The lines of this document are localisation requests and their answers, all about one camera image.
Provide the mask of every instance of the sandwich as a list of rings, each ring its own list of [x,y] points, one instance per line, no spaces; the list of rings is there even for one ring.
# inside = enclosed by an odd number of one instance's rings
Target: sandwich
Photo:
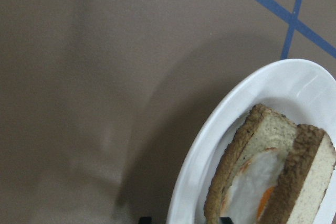
[[[212,178],[207,224],[311,224],[336,164],[328,134],[256,104]]]

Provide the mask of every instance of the white plate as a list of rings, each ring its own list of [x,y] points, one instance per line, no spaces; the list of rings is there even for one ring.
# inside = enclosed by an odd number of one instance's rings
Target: white plate
[[[336,146],[336,81],[320,65],[301,59],[269,64],[244,79],[220,102],[191,146],[172,195],[167,224],[204,224],[211,178],[246,113],[263,103],[296,123],[325,129]],[[336,171],[314,224],[331,223],[336,212]]]

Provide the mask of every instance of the black object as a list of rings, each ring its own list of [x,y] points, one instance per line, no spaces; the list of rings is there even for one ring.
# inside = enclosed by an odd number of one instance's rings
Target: black object
[[[151,224],[152,217],[140,217],[138,224]]]
[[[233,221],[230,217],[220,217],[222,224],[233,224]]]

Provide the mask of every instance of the bread crust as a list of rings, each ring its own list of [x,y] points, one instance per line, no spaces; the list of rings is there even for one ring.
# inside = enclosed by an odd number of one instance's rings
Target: bread crust
[[[246,117],[245,123],[237,130],[233,141],[228,145],[221,157],[204,205],[204,216],[207,224],[218,224],[220,206],[223,197],[230,187],[230,183],[228,183],[229,176],[246,144],[258,129],[264,117],[271,113],[281,115],[263,104],[256,104]]]
[[[299,124],[293,148],[258,224],[286,224],[313,163],[325,131]]]

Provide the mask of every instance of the fried egg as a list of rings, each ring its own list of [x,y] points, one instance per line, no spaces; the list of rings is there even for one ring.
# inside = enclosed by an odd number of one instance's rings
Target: fried egg
[[[255,154],[240,168],[221,207],[221,217],[234,224],[254,224],[277,185],[285,160],[277,148]]]

